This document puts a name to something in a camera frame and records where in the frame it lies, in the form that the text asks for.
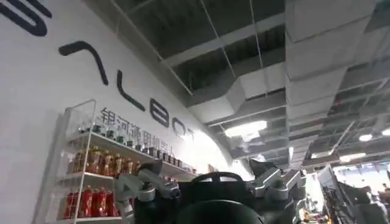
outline ceiling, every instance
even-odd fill
[[[85,2],[234,159],[309,168],[390,155],[390,1]],[[250,142],[224,134],[258,120],[268,127]]]

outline wall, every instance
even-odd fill
[[[0,16],[0,217],[2,223],[29,223],[40,188],[44,165],[53,142],[60,114],[84,100],[94,98],[98,109],[107,107],[128,121],[174,146],[175,155],[204,171],[207,163],[229,170],[220,147],[203,132],[203,126],[157,81],[100,19],[80,1],[40,1],[52,13],[42,17],[48,33],[36,37],[3,15]],[[7,7],[17,12],[8,2]],[[98,67],[87,51],[61,56],[58,48],[86,41],[99,53],[108,77],[103,85]],[[123,72],[123,88],[146,107],[142,112],[128,103],[116,87],[116,73]],[[149,100],[157,99],[200,140],[186,147],[171,128],[154,121]]]

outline black logo letter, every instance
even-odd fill
[[[90,44],[88,44],[85,41],[76,41],[74,43],[61,46],[58,51],[62,56],[68,56],[69,54],[73,54],[81,50],[87,50],[91,52],[92,56],[95,58],[96,64],[98,65],[97,67],[99,68],[99,72],[100,72],[100,76],[102,77],[103,84],[107,86],[108,79],[105,74],[102,60],[100,59],[98,52]]]
[[[162,126],[168,128],[169,127],[169,113],[168,110],[163,107],[157,100],[151,98],[151,115],[152,118],[155,119],[158,123],[162,124]]]
[[[176,124],[179,124],[182,127],[182,131],[179,132],[176,129]],[[172,119],[172,127],[173,127],[173,131],[175,132],[176,136],[178,136],[180,138],[183,138],[185,136],[185,126],[184,126],[183,122],[179,121],[176,117],[174,117]]]
[[[136,101],[133,97],[129,96],[127,93],[124,92],[122,87],[122,71],[118,70],[118,73],[116,75],[116,86],[118,87],[119,93],[130,103],[132,103],[134,106],[136,106],[141,111],[145,111],[145,107]]]
[[[191,129],[187,129],[187,132],[191,135],[192,141],[194,140],[194,132]]]
[[[51,12],[45,6],[40,4],[37,0],[27,0],[27,1],[32,6],[34,6],[37,10],[39,10],[42,14],[44,14],[45,16],[47,16],[49,18],[52,17]],[[46,27],[46,24],[34,11],[29,9],[22,2],[19,2],[19,0],[8,0],[8,2],[11,5],[13,5],[15,8],[17,8],[18,10],[23,12],[32,21],[34,21],[35,25],[31,25],[31,23],[22,19],[20,16],[18,16],[15,12],[11,11],[3,3],[0,3],[0,13],[1,14],[3,14],[5,17],[10,19],[12,22],[14,22],[16,25],[20,26],[25,31],[31,33],[34,36],[43,37],[48,33],[48,29]]]

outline shelf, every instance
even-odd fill
[[[88,135],[89,133],[75,135],[71,139],[69,139],[69,142],[87,142]],[[141,163],[150,163],[156,160],[153,156],[147,155],[145,153],[137,151],[133,148],[130,148],[126,145],[120,144],[112,139],[103,137],[93,132],[91,133],[91,145],[96,145],[102,149],[107,149],[113,153],[119,153],[122,156],[132,158],[133,160],[139,161]],[[175,177],[180,181],[190,181],[194,177],[196,177],[195,174],[189,173],[188,171],[177,166],[173,166],[172,164],[167,162],[163,162],[161,174]]]
[[[127,218],[131,218],[133,214],[130,214],[127,216]],[[91,218],[79,218],[76,219],[76,223],[118,223],[118,220],[122,220],[122,217],[91,217]],[[74,219],[64,219],[64,220],[58,220],[55,222],[50,222],[50,224],[72,224],[74,222]]]
[[[83,172],[71,173],[63,177],[57,178],[57,185],[72,186],[79,184]],[[103,176],[95,173],[84,172],[84,185],[92,187],[105,187],[106,189],[113,188],[113,177]]]

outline fluorescent light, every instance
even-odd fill
[[[382,135],[384,136],[390,136],[390,128],[386,129],[386,130],[383,130],[382,131]]]
[[[358,159],[358,158],[362,158],[365,156],[366,156],[366,153],[362,152],[362,153],[356,153],[356,154],[351,154],[351,155],[346,155],[346,156],[340,156],[339,159],[341,162],[347,163],[353,159]]]
[[[255,131],[255,132],[253,132],[253,133],[251,133],[249,135],[241,135],[241,137],[243,138],[244,142],[249,142],[253,138],[260,137],[260,135],[258,134],[258,131]]]
[[[245,136],[252,133],[255,133],[256,131],[260,131],[262,129],[265,129],[267,127],[266,121],[255,121],[248,124],[242,124],[236,127],[229,128],[225,130],[225,135],[228,137],[234,137],[234,136]]]
[[[258,162],[265,162],[266,161],[266,158],[263,157],[261,154],[257,155],[256,157],[253,157],[252,159],[256,160]]]
[[[372,139],[372,134],[361,135],[359,137],[359,140],[362,141],[362,142],[367,142],[367,141],[370,141],[371,139]]]
[[[294,154],[294,147],[293,146],[288,147],[288,156],[290,160],[293,158],[293,154]]]

